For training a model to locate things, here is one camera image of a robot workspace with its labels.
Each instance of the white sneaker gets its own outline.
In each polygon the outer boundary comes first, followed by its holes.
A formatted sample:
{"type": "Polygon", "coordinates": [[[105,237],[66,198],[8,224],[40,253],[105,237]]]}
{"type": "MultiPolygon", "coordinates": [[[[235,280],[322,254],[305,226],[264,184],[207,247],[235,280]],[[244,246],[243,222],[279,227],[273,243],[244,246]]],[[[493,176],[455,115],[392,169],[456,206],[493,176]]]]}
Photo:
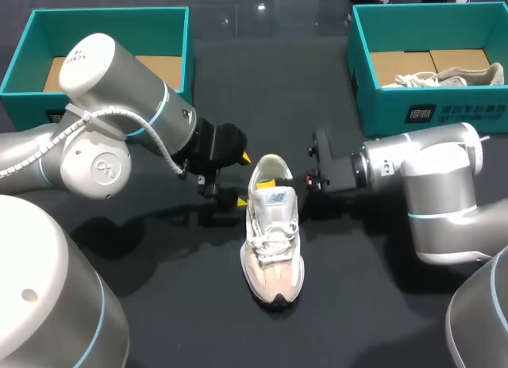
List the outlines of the white sneaker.
{"type": "Polygon", "coordinates": [[[298,200],[292,187],[258,183],[292,179],[282,158],[265,155],[248,185],[247,239],[241,265],[256,297],[274,308],[289,305],[302,289],[305,268],[300,256],[298,200]]]}
{"type": "Polygon", "coordinates": [[[487,69],[470,71],[453,67],[441,73],[419,72],[414,75],[397,75],[396,83],[383,88],[422,87],[422,86],[478,86],[504,85],[504,70],[500,63],[494,63],[487,69]]]}

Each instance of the new balance logo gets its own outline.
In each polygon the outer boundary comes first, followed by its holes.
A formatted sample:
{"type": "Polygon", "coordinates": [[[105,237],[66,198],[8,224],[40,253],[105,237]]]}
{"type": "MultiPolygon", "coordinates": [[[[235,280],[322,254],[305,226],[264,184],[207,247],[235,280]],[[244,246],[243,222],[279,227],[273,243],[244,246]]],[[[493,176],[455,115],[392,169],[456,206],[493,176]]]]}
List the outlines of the new balance logo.
{"type": "Polygon", "coordinates": [[[284,200],[285,197],[286,197],[286,193],[283,193],[283,194],[272,194],[268,198],[268,203],[273,203],[273,204],[280,203],[281,201],[284,200]]]}

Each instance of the shoe box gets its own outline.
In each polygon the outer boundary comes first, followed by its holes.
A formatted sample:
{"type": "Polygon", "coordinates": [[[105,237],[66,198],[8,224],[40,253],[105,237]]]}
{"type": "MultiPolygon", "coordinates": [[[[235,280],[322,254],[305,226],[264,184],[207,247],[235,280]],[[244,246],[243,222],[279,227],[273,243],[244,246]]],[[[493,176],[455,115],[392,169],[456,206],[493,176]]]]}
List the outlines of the shoe box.
{"type": "Polygon", "coordinates": [[[60,68],[92,33],[113,37],[192,103],[194,47],[187,7],[34,10],[0,86],[0,100],[17,130],[61,119],[69,99],[60,91],[60,68]]]}
{"type": "Polygon", "coordinates": [[[346,59],[365,136],[454,122],[508,132],[508,86],[383,87],[396,75],[492,63],[506,80],[507,34],[504,2],[354,6],[346,59]]]}

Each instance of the shoe sole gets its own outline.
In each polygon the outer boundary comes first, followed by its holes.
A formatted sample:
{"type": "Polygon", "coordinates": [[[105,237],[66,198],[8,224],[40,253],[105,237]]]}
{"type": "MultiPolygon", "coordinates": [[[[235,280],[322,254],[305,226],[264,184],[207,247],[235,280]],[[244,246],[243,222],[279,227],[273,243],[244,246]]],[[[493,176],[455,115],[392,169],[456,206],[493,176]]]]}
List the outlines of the shoe sole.
{"type": "Polygon", "coordinates": [[[254,290],[254,287],[252,287],[252,283],[250,279],[248,279],[247,275],[247,269],[245,268],[245,243],[241,246],[240,249],[240,261],[241,261],[241,269],[244,271],[245,280],[248,283],[248,287],[250,288],[251,292],[254,293],[254,296],[257,298],[257,300],[263,305],[270,309],[281,309],[285,308],[289,305],[291,305],[296,299],[298,298],[298,295],[300,295],[300,292],[302,291],[303,287],[303,279],[305,277],[305,264],[303,263],[303,258],[300,256],[300,283],[298,285],[298,291],[296,292],[296,295],[294,296],[294,299],[292,301],[281,301],[279,298],[282,296],[280,294],[277,294],[275,296],[275,299],[273,302],[266,302],[262,297],[258,295],[258,293],[254,290]]]}

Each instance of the cardboard insert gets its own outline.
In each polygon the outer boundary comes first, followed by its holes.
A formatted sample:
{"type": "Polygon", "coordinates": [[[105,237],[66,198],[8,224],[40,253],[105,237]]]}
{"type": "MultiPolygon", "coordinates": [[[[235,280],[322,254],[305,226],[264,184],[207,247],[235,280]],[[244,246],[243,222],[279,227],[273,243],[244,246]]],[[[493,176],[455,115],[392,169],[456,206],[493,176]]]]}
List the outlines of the cardboard insert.
{"type": "MultiPolygon", "coordinates": [[[[182,58],[179,56],[136,56],[150,71],[160,77],[170,88],[178,90],[182,74],[182,58]]],[[[53,58],[43,92],[60,92],[58,76],[65,57],[53,58]]]]}
{"type": "Polygon", "coordinates": [[[396,75],[439,73],[451,67],[479,70],[491,65],[483,49],[371,52],[371,58],[379,86],[395,83],[396,75]]]}

